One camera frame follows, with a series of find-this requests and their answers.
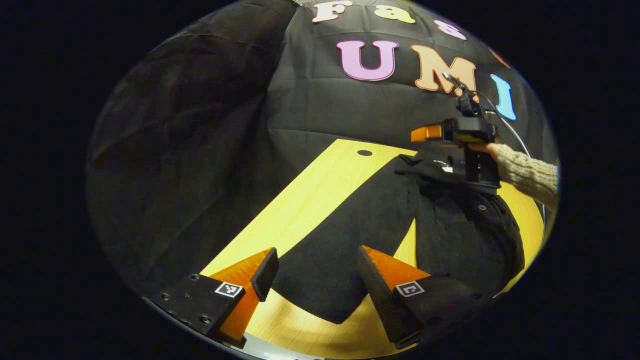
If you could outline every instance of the wrinkled black fabric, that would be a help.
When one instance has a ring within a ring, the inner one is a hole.
[[[313,1],[241,0],[186,26],[126,74],[95,125],[86,187],[96,233],[127,284],[148,296],[200,271],[336,139],[418,150],[411,130],[459,116],[452,92],[416,87],[414,44],[446,64],[471,61],[476,88],[494,102],[491,75],[507,81],[510,124],[534,158],[557,161],[534,90],[486,44],[444,33],[435,20],[454,22],[418,4],[399,6],[415,24],[377,16],[376,4],[353,0],[337,19],[314,23]],[[352,40],[365,42],[368,69],[380,66],[374,41],[397,42],[393,74],[345,74],[336,44]],[[482,97],[481,106],[489,107]]]
[[[333,323],[360,305],[367,288],[356,268],[358,247],[393,256],[413,221],[417,187],[394,174],[398,161],[389,161],[280,258],[275,291]]]
[[[88,207],[141,295],[201,271],[289,183],[266,175],[277,166],[262,109],[297,9],[242,0],[212,12],[151,50],[105,104]]]
[[[393,256],[416,219],[417,267],[448,274],[492,297],[524,266],[520,230],[507,204],[465,186],[420,150],[389,161],[280,258],[273,289],[298,307],[342,323],[367,290],[355,254],[366,245]]]

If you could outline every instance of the yellow table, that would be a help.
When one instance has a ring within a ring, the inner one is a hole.
[[[368,150],[371,156],[357,152]],[[351,140],[336,140],[291,182],[214,258],[200,274],[210,276],[247,256],[276,247],[282,256],[306,237],[362,183],[400,154],[415,151]],[[498,194],[520,226],[525,267],[502,291],[508,291],[538,253],[543,222],[534,201],[502,183]],[[416,266],[415,220],[394,257]],[[342,324],[320,319],[271,290],[255,310],[247,333],[280,347],[316,357],[362,359],[408,350],[389,343],[380,318],[367,295]]]

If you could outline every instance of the foam letter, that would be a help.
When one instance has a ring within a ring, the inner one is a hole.
[[[491,74],[491,78],[498,86],[498,100],[500,103],[495,107],[502,116],[509,120],[516,120],[516,114],[513,112],[513,104],[511,103],[511,85],[496,75]]]
[[[321,22],[327,20],[338,19],[338,15],[335,15],[333,12],[343,13],[345,6],[351,6],[353,3],[349,0],[344,1],[332,1],[330,3],[320,3],[315,4],[314,6],[317,8],[316,17],[312,20],[313,22]]]
[[[504,62],[504,60],[498,56],[498,54],[495,53],[495,51],[489,49],[489,51],[491,51],[491,53],[495,56],[496,59],[498,59],[499,62],[501,62],[504,66],[506,66],[508,69],[510,69],[511,67],[509,65],[507,65],[506,62]]]
[[[465,35],[462,35],[460,30],[454,28],[453,26],[447,24],[446,22],[442,22],[440,20],[434,20],[433,22],[435,22],[438,25],[438,29],[442,30],[444,33],[447,33],[452,37],[460,38],[462,40],[467,39]]]
[[[444,59],[434,49],[423,45],[412,45],[411,48],[418,53],[420,58],[420,79],[415,81],[415,86],[430,90],[437,91],[439,89],[438,84],[435,82],[435,76],[442,84],[442,90],[447,94],[451,92],[453,84],[442,77],[443,72],[448,72],[451,76],[462,81],[469,87],[469,90],[476,89],[476,78],[474,77],[474,70],[476,66],[467,59],[455,58],[448,66]],[[462,95],[462,90],[456,89],[456,95]],[[475,102],[480,102],[478,95],[474,96]]]
[[[383,17],[385,19],[400,20],[408,22],[409,24],[413,24],[415,22],[415,20],[411,18],[411,15],[405,10],[389,5],[378,5],[376,6],[376,9],[377,10],[374,13],[379,17]]]
[[[398,44],[393,41],[374,41],[373,46],[380,49],[380,67],[366,69],[360,61],[360,48],[364,46],[362,41],[343,41],[336,45],[342,51],[342,69],[345,74],[358,80],[379,81],[384,80],[394,73],[396,64],[394,49]]]

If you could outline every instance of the human arm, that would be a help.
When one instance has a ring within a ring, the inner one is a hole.
[[[487,152],[498,164],[500,180],[540,201],[551,211],[557,209],[558,167],[514,151],[507,145],[469,144],[473,151]]]

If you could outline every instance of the knit sweater sleeve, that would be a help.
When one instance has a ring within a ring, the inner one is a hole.
[[[498,152],[500,179],[512,184],[525,195],[543,203],[551,211],[558,205],[558,168],[532,159],[502,144]]]

